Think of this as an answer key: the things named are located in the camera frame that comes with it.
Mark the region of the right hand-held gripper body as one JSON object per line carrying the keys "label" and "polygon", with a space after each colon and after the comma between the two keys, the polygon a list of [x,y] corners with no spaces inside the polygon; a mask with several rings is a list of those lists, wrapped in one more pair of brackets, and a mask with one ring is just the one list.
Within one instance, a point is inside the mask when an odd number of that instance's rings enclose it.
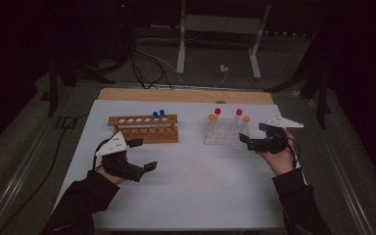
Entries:
{"label": "right hand-held gripper body", "polygon": [[300,122],[284,117],[274,117],[263,122],[268,125],[266,136],[263,139],[250,139],[247,147],[250,151],[268,152],[276,154],[284,150],[287,146],[288,138],[284,132],[284,128],[303,128]]}

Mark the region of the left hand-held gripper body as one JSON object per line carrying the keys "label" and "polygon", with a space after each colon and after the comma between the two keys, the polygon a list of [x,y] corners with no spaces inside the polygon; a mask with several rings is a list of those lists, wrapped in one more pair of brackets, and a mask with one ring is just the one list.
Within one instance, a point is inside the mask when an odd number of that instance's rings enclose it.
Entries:
{"label": "left hand-held gripper body", "polygon": [[95,165],[95,170],[102,166],[105,171],[125,180],[139,182],[144,168],[130,164],[127,160],[127,145],[121,132],[118,132],[110,139],[102,141],[95,151],[95,159],[100,158],[101,163]]}

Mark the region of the clear plastic test tube rack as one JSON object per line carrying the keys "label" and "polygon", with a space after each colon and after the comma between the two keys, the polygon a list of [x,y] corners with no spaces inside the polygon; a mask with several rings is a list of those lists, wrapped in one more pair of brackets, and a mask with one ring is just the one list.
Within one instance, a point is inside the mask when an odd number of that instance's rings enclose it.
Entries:
{"label": "clear plastic test tube rack", "polygon": [[206,145],[237,145],[240,143],[240,135],[249,134],[248,122],[233,118],[222,118],[218,120],[205,118],[203,127],[204,143]]}

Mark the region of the wooden test tube rack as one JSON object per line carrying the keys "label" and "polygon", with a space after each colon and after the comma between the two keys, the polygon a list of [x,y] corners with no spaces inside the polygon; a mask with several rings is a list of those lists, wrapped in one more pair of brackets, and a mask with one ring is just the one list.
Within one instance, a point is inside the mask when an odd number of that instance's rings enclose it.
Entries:
{"label": "wooden test tube rack", "polygon": [[120,132],[126,141],[141,138],[145,144],[177,143],[177,115],[109,117],[113,134]]}

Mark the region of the person's left hand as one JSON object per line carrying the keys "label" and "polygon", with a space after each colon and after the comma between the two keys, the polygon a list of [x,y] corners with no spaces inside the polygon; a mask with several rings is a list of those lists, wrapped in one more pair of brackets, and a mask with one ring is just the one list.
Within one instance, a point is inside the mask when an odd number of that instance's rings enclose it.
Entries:
{"label": "person's left hand", "polygon": [[121,177],[118,177],[118,176],[111,175],[111,174],[107,173],[102,166],[98,167],[96,169],[96,171],[98,173],[102,174],[105,178],[107,178],[109,181],[111,181],[115,185],[119,185],[120,183],[122,183],[122,182],[125,181],[124,178],[121,178]]}

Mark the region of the person's right hand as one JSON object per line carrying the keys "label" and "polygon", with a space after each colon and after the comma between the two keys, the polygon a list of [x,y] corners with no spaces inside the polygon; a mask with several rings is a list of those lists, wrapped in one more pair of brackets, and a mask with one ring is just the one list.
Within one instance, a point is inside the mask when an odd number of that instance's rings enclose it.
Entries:
{"label": "person's right hand", "polygon": [[287,146],[284,150],[276,154],[260,153],[275,176],[279,176],[295,169],[295,152],[293,150],[294,137],[286,128],[284,128],[284,132],[288,138]]}

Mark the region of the black stand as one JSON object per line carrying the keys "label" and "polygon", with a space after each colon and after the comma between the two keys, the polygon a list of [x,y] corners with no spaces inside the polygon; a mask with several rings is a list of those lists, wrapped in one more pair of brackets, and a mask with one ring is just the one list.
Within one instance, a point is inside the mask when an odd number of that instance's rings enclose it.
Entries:
{"label": "black stand", "polygon": [[49,91],[45,92],[41,99],[49,102],[49,113],[51,117],[59,106],[59,85],[61,80],[65,86],[75,86],[77,77],[73,70],[78,70],[101,83],[113,84],[112,80],[104,78],[99,73],[88,68],[85,64],[73,59],[71,56],[59,54],[52,57],[48,63]]}
{"label": "black stand", "polygon": [[328,80],[329,71],[331,67],[322,65],[312,69],[307,69],[303,72],[298,72],[292,78],[264,89],[264,92],[278,93],[293,84],[305,81],[305,85],[300,91],[300,96],[303,99],[312,99],[315,94],[318,94],[316,106],[316,120],[322,129],[326,128],[325,115],[328,110],[327,94],[328,94]]}

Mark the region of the white table mat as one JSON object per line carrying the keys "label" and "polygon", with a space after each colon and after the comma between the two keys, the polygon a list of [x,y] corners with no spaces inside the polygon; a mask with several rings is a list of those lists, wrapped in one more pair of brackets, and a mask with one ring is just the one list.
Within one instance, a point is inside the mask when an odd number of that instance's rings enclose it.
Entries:
{"label": "white table mat", "polygon": [[282,206],[266,162],[241,142],[206,145],[203,128],[215,106],[207,103],[104,101],[93,103],[63,185],[85,177],[95,149],[111,137],[111,117],[163,110],[178,118],[178,140],[131,148],[135,165],[156,162],[140,181],[121,184],[99,230],[243,230],[284,225]]}

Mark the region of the white metal stand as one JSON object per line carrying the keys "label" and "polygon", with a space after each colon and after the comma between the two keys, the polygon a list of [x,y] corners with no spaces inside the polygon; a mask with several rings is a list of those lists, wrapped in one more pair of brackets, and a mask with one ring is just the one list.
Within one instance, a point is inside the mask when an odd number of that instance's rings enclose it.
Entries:
{"label": "white metal stand", "polygon": [[262,14],[259,18],[193,15],[186,13],[186,0],[181,0],[180,34],[176,73],[183,74],[185,70],[185,32],[187,30],[197,30],[201,32],[228,32],[236,34],[252,34],[255,37],[254,44],[248,48],[248,56],[253,78],[261,79],[257,52],[265,30],[270,8],[271,4],[265,3],[262,8]]}

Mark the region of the dark equipment tower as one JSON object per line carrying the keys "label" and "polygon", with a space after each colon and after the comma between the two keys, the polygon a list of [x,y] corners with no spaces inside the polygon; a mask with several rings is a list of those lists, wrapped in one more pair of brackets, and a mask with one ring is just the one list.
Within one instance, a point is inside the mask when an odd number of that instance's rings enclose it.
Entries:
{"label": "dark equipment tower", "polygon": [[113,16],[113,41],[110,58],[118,66],[127,61],[134,41],[133,25],[128,3],[129,0],[110,0],[110,8]]}

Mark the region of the metal floor rail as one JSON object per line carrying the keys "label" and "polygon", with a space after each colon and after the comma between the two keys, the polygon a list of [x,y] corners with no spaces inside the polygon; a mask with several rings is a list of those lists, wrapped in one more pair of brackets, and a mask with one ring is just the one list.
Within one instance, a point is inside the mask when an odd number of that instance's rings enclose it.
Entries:
{"label": "metal floor rail", "polygon": [[304,100],[304,104],[309,113],[310,122],[314,125],[314,129],[321,139],[322,146],[326,149],[327,159],[332,166],[332,170],[359,234],[374,235],[371,224],[365,216],[358,196],[355,193],[347,174],[345,173],[343,165],[338,158],[337,152],[333,149],[332,143],[327,138],[325,131],[320,127],[320,124],[317,121],[317,108],[315,107],[314,102],[311,100]]}
{"label": "metal floor rail", "polygon": [[129,98],[135,100],[141,98],[142,100],[149,97],[156,97],[160,99],[162,96],[166,100],[174,99],[178,96],[180,99],[187,98],[188,100],[195,100],[199,98],[204,99],[210,96],[215,99],[227,99],[228,96],[233,98],[239,96],[241,99],[248,99],[253,96],[253,100],[260,100],[262,103],[268,103],[267,94],[270,96],[280,97],[300,97],[300,91],[292,90],[276,90],[276,89],[237,89],[237,88],[212,88],[199,86],[181,86],[181,85],[155,85],[152,88],[143,88],[137,83],[89,83],[78,82],[77,87],[90,87],[100,90],[99,97],[102,100],[122,100]]}
{"label": "metal floor rail", "polygon": [[52,205],[44,187],[61,132],[12,126],[0,137],[0,235],[38,232]]}

